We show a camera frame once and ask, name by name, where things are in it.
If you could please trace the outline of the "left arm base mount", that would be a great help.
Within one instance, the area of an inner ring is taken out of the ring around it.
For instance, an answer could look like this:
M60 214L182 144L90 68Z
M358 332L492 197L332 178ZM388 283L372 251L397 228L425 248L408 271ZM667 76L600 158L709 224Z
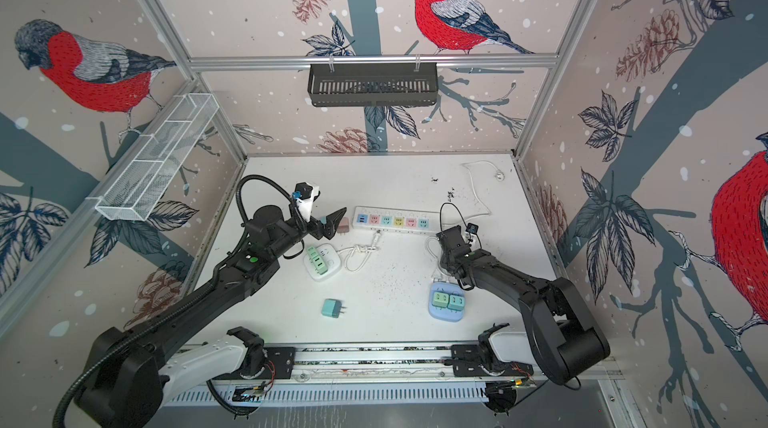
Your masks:
M260 335L244 327L232 328L227 334L238 339L246 349L240 366L233 372L234 376L266 381L291 378L297 352L295 347L266 345Z

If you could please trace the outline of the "light green charger plug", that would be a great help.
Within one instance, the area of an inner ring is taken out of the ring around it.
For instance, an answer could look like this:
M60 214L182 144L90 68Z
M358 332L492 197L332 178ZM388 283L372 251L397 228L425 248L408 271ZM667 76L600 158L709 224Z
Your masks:
M322 257L313 258L312 265L314 272L318 277L322 277L328 272L328 265L325 263Z

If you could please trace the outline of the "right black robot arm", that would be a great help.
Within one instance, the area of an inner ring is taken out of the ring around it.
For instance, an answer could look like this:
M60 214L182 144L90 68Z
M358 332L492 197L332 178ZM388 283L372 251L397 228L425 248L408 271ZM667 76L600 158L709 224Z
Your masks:
M437 239L440 266L462 288L485 290L520 313L535 364L550 381L564 385L610 356L606 335L571 281L512 268L472 248L458 226Z

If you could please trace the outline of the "blue square socket cube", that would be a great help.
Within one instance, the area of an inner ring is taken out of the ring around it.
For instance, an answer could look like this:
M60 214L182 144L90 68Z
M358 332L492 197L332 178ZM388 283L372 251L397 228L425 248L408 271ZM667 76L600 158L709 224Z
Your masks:
M452 322L452 323L461 321L464 317L465 310L466 310L466 299L465 299L465 309L463 312L454 312L449 309L436 309L431 306L432 293L434 291L445 292L449 295L461 295L465 298L464 291L458 285L455 285L455 284L446 283L446 282L434 282L430 287L430 294L428 297L428 311L433 318L441 321Z

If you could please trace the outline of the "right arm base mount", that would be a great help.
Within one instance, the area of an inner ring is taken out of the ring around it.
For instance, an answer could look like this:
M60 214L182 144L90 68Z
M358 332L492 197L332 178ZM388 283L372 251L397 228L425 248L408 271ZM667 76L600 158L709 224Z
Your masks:
M473 344L454 344L450 356L441 360L453 376L529 378L534 374L532 351L527 336L510 331L508 323L494 324L481 332Z

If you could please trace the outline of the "white square socket cube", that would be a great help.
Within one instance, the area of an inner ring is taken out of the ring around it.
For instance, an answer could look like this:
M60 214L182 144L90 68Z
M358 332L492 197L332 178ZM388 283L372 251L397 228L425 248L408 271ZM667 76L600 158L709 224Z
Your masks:
M341 269L341 258L331 244L308 247L303 263L308 275L315 282L325 281Z

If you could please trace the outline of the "long white power strip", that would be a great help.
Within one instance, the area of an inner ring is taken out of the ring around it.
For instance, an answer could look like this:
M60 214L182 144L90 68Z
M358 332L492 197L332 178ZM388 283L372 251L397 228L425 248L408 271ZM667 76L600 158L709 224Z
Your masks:
M440 231L439 214L424 212L358 206L351 217L356 229L403 234L435 235Z

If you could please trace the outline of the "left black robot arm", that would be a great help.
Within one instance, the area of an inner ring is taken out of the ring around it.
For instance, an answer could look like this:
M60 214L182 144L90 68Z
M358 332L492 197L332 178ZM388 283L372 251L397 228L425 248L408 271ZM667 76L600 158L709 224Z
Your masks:
M144 426L170 394L171 378L161 371L170 358L218 316L262 289L279 269L280 257L305 236L332 239L345 214L339 209L301 227L298 215L284 220L279 207L260 208L202 287L152 320L127 331L110 328L94 341L83 373L54 411L53 426L64 426L71 404L102 427Z

